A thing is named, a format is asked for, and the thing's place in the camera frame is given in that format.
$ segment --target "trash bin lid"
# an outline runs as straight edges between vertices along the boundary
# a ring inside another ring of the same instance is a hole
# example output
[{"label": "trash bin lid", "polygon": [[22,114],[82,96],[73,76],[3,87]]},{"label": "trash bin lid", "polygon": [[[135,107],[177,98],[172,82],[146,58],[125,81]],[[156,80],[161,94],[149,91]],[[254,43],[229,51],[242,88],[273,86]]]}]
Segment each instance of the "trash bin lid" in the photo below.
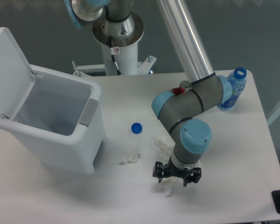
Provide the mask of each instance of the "trash bin lid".
[{"label": "trash bin lid", "polygon": [[36,75],[8,28],[0,28],[0,116],[13,119],[29,95]]}]

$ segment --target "metal pole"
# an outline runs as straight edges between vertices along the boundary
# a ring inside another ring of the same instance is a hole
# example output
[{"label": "metal pole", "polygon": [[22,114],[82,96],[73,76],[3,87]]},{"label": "metal pole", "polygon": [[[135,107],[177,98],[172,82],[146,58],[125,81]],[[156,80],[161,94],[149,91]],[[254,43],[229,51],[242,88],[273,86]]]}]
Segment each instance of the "metal pole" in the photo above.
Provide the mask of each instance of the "metal pole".
[{"label": "metal pole", "polygon": [[157,0],[173,46],[190,82],[214,73],[185,0]]}]

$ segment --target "blue water bottle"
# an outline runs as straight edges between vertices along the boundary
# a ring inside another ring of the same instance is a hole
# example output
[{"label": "blue water bottle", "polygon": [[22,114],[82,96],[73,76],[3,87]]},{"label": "blue water bottle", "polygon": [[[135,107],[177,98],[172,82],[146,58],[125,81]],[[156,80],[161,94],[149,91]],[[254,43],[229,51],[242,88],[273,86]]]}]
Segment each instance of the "blue water bottle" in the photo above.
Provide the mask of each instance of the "blue water bottle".
[{"label": "blue water bottle", "polygon": [[246,84],[246,75],[247,75],[247,70],[243,67],[238,67],[237,69],[234,70],[234,72],[229,74],[227,79],[232,86],[232,96],[224,103],[218,106],[221,110],[227,111],[234,106],[239,95],[244,90]]}]

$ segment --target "white table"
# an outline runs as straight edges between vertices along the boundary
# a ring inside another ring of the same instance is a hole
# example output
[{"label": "white table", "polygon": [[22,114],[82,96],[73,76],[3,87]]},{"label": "white table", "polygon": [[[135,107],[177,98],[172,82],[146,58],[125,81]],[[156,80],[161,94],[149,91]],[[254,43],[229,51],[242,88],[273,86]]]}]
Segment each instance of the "white table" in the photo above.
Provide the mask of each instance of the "white table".
[{"label": "white table", "polygon": [[[228,75],[230,71],[217,74]],[[10,133],[0,130],[0,223],[238,223],[280,219],[271,192],[280,189],[280,167],[250,72],[232,111],[212,108],[198,116],[212,129],[202,156],[202,178],[164,197],[152,177],[158,147],[168,136],[151,102],[177,87],[183,73],[89,77],[101,84],[107,142],[96,173],[71,174],[43,166]],[[143,131],[131,132],[140,122]],[[135,164],[119,165],[138,148]]]}]

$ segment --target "blue bottle cap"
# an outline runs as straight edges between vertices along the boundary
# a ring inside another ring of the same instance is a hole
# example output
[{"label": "blue bottle cap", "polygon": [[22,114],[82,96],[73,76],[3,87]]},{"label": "blue bottle cap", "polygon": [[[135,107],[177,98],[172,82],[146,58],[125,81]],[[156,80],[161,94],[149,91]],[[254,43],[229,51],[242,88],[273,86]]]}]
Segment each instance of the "blue bottle cap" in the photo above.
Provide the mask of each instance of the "blue bottle cap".
[{"label": "blue bottle cap", "polygon": [[142,131],[142,125],[140,123],[133,123],[131,128],[134,134],[139,134]]},{"label": "blue bottle cap", "polygon": [[234,77],[238,79],[243,79],[247,75],[247,70],[243,67],[238,67],[234,70]]}]

